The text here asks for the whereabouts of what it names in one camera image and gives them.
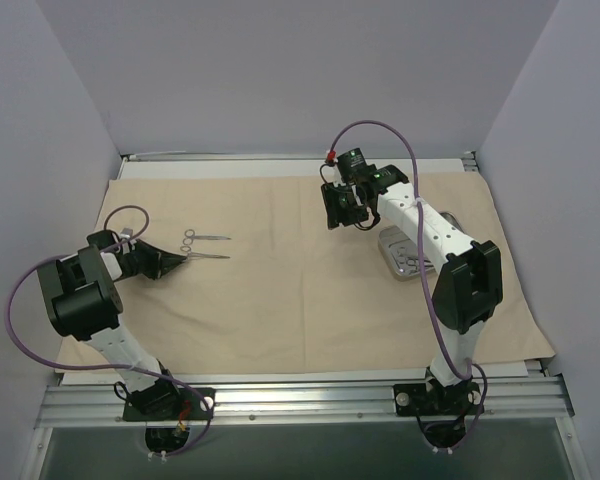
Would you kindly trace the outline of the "steel surgical scissors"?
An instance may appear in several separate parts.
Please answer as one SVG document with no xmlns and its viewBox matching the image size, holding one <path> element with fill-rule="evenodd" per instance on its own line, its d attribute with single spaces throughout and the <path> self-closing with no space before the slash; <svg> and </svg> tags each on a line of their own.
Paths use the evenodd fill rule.
<svg viewBox="0 0 600 480">
<path fill-rule="evenodd" d="M 187 229 L 184 232 L 184 238 L 182 243 L 184 245 L 191 245 L 194 241 L 227 241 L 230 240 L 228 236 L 222 235 L 208 235 L 208 234 L 198 234 L 194 229 Z"/>
</svg>

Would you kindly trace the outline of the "stainless steel instrument tray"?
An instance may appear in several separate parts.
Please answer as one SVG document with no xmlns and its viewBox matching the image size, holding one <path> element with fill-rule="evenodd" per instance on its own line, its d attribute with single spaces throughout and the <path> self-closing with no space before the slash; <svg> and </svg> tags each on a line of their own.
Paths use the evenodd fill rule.
<svg viewBox="0 0 600 480">
<path fill-rule="evenodd" d="M 390 203 L 387 207 L 381 216 L 390 226 L 381 230 L 378 246 L 399 280 L 419 276 L 421 270 L 438 274 L 449 255 L 458 256 L 471 247 L 471 238 L 428 204 Z M 396 250 L 406 245 L 417 249 L 420 271 L 416 275 L 399 273 Z"/>
</svg>

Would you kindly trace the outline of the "beige cloth wrap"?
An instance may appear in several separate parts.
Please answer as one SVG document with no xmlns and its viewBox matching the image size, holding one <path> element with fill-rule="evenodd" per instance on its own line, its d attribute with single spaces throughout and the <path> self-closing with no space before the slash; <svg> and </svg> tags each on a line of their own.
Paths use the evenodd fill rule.
<svg viewBox="0 0 600 480">
<path fill-rule="evenodd" d="M 316 177 L 114 180 L 99 223 L 142 229 L 198 259 L 117 288 L 123 322 L 176 374 L 323 373 L 420 368 L 437 342 L 420 282 L 396 279 L 376 231 L 329 230 Z"/>
</svg>

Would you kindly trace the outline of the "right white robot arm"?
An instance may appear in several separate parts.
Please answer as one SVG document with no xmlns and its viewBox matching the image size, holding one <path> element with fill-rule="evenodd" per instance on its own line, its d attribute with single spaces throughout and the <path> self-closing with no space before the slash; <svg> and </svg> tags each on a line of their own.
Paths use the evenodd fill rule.
<svg viewBox="0 0 600 480">
<path fill-rule="evenodd" d="M 435 412 L 449 411 L 460 400 L 457 384 L 475 371 L 474 352 L 485 323 L 503 299 L 499 248 L 480 243 L 446 220 L 417 192 L 416 178 L 394 165 L 367 163 L 360 149 L 329 153 L 326 166 L 334 178 L 321 194 L 327 226 L 374 228 L 386 219 L 417 248 L 426 308 L 439 351 L 429 372 L 435 379 L 424 388 L 424 400 Z"/>
</svg>

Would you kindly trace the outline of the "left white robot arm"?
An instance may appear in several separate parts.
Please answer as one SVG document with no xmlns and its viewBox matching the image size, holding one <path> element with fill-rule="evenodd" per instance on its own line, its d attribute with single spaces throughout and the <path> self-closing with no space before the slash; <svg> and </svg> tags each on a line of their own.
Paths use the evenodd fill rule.
<svg viewBox="0 0 600 480">
<path fill-rule="evenodd" d="M 37 269 L 47 315 L 54 330 L 99 352 L 122 379 L 121 396 L 140 413 L 174 417 L 182 405 L 177 385 L 163 364 L 149 354 L 122 319 L 116 283 L 135 276 L 159 280 L 187 258 L 111 230 L 87 237 L 76 254 Z"/>
</svg>

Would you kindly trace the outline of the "aluminium right side rail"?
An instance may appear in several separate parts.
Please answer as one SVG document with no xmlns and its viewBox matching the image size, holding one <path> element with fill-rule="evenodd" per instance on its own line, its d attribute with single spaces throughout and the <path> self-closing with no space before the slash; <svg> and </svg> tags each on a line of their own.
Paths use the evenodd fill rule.
<svg viewBox="0 0 600 480">
<path fill-rule="evenodd" d="M 480 172 L 476 151 L 465 152 L 461 157 L 461 162 L 465 172 Z"/>
</svg>

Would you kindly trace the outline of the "aluminium rail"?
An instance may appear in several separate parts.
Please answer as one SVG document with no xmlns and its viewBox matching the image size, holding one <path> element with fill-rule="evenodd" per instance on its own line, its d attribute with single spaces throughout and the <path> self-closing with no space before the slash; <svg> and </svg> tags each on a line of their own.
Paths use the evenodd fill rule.
<svg viewBox="0 0 600 480">
<path fill-rule="evenodd" d="M 216 383 L 214 426 L 406 423 L 396 414 L 393 380 Z M 574 414 L 558 377 L 492 378 L 483 420 L 568 418 Z M 47 389 L 38 428 L 167 427 L 176 420 L 127 422 L 123 403 L 104 384 Z"/>
<path fill-rule="evenodd" d="M 461 157 L 461 162 L 465 172 L 480 172 L 476 151 L 465 152 Z"/>
</svg>

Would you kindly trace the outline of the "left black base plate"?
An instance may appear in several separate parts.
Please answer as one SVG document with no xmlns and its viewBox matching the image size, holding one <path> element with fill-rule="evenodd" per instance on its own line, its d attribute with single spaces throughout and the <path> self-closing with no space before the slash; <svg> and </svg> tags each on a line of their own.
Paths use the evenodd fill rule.
<svg viewBox="0 0 600 480">
<path fill-rule="evenodd" d="M 214 407 L 215 393 L 214 389 L 204 387 L 196 395 L 178 386 L 135 392 L 125 401 L 122 419 L 125 422 L 207 420 L 209 410 Z"/>
</svg>

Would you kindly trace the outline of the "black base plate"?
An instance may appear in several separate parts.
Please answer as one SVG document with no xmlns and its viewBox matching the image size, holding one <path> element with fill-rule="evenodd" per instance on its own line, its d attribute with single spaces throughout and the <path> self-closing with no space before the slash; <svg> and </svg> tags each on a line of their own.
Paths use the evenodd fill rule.
<svg viewBox="0 0 600 480">
<path fill-rule="evenodd" d="M 125 401 L 122 419 L 125 422 L 207 420 L 209 410 L 214 407 L 215 393 L 214 389 L 204 387 L 196 395 L 178 386 L 135 392 Z"/>
<path fill-rule="evenodd" d="M 396 414 L 401 417 L 458 417 L 484 411 L 480 386 L 473 381 L 449 387 L 443 387 L 435 379 L 395 384 L 393 395 Z"/>
</svg>

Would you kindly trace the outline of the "aluminium front rail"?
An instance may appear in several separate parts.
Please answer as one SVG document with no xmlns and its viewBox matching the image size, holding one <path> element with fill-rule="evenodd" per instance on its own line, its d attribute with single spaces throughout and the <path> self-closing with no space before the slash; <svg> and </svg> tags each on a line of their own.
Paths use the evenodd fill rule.
<svg viewBox="0 0 600 480">
<path fill-rule="evenodd" d="M 216 383 L 214 426 L 406 423 L 396 414 L 393 380 Z M 492 378 L 483 420 L 568 418 L 574 414 L 558 377 Z M 104 384 L 47 389 L 38 428 L 167 427 L 176 420 L 127 422 L 123 403 Z"/>
</svg>

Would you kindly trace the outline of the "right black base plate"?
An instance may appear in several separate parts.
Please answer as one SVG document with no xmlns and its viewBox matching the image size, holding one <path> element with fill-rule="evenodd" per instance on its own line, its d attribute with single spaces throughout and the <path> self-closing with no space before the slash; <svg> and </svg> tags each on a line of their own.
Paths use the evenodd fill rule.
<svg viewBox="0 0 600 480">
<path fill-rule="evenodd" d="M 473 381 L 449 387 L 443 387 L 435 379 L 395 384 L 393 395 L 396 414 L 401 417 L 458 417 L 484 411 L 480 386 Z"/>
</svg>

